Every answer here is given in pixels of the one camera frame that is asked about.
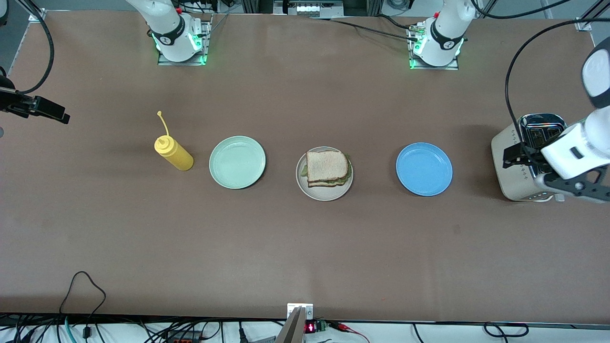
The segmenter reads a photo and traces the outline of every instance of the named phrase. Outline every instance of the black plug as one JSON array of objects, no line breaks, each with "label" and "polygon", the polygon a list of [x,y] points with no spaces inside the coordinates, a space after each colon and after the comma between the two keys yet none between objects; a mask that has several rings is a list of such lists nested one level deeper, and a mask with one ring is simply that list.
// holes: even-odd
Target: black plug
[{"label": "black plug", "polygon": [[87,339],[87,338],[91,337],[91,328],[90,327],[84,327],[82,329],[82,337],[84,339]]},{"label": "black plug", "polygon": [[250,343],[246,337],[246,333],[243,332],[242,323],[239,322],[239,343]]}]

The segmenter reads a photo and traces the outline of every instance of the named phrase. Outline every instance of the plate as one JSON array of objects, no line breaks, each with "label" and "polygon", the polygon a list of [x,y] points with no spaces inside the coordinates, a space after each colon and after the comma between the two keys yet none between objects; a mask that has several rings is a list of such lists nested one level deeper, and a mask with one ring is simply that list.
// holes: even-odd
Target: plate
[{"label": "plate", "polygon": [[267,159],[265,150],[250,137],[237,135],[220,142],[210,155],[210,174],[230,189],[250,186],[260,178]]},{"label": "plate", "polygon": [[[313,148],[310,151],[315,153],[321,153],[322,151],[339,151],[338,149],[331,148],[330,146],[319,146],[318,148]],[[303,167],[307,164],[307,159],[305,157],[306,154],[301,156],[301,159],[296,164],[296,183],[299,185],[299,188],[305,193],[308,197],[312,199],[316,199],[319,201],[332,201],[339,199],[351,187],[351,183],[354,181],[354,168],[350,163],[351,175],[347,179],[347,182],[342,186],[335,187],[308,187],[307,186],[307,176],[301,176],[301,171]]]},{"label": "plate", "polygon": [[413,143],[398,154],[396,174],[400,183],[411,192],[431,197],[449,187],[453,167],[447,154],[438,146]]}]

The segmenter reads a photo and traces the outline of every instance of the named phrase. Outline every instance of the white plate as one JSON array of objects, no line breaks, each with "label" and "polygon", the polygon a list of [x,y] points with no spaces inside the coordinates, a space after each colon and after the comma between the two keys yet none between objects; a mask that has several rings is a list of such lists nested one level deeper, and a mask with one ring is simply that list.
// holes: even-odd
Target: white plate
[{"label": "white plate", "polygon": [[[310,151],[314,153],[321,153],[322,151],[339,151],[338,149],[331,148],[330,146],[319,146],[318,148],[313,148]],[[319,201],[331,201],[335,199],[339,199],[351,187],[351,183],[354,181],[354,168],[350,163],[351,175],[350,178],[347,179],[347,182],[342,186],[335,187],[308,187],[307,186],[307,176],[301,176],[301,171],[303,167],[307,164],[306,154],[301,156],[301,159],[296,164],[296,183],[299,185],[303,193],[305,193],[308,197],[312,199],[316,199]]]}]

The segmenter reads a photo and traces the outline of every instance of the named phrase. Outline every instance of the gray floor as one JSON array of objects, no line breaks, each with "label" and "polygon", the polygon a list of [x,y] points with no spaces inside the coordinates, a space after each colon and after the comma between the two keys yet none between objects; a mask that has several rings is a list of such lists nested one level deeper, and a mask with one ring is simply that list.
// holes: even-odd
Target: gray floor
[{"label": "gray floor", "polygon": [[[541,4],[556,0],[500,0],[493,8],[493,13],[509,15],[540,8]],[[35,0],[39,7],[48,10],[134,10],[125,0]],[[572,19],[580,16],[595,0],[573,0],[559,5],[547,12],[547,16],[556,19]],[[384,4],[383,13],[401,16],[430,16],[442,7],[442,0],[415,0],[411,10],[404,13]],[[9,22],[0,27],[0,66],[10,68],[17,53],[19,43],[27,27],[27,13],[14,0],[9,0]],[[604,17],[610,18],[610,11]],[[525,18],[545,18],[544,13],[537,13]],[[610,23],[594,23],[593,39],[599,43],[610,36]]]}]

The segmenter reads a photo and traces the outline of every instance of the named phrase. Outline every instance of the yellow bottle nozzle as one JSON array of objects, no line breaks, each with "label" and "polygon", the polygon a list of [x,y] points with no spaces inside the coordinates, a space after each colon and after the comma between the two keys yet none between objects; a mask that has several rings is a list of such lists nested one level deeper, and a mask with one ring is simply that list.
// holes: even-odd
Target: yellow bottle nozzle
[{"label": "yellow bottle nozzle", "polygon": [[170,136],[170,131],[167,129],[161,111],[158,111],[157,115],[161,118],[161,122],[163,122],[166,134],[157,138],[154,142],[154,149],[179,170],[185,171],[191,169],[194,163],[193,156]]}]

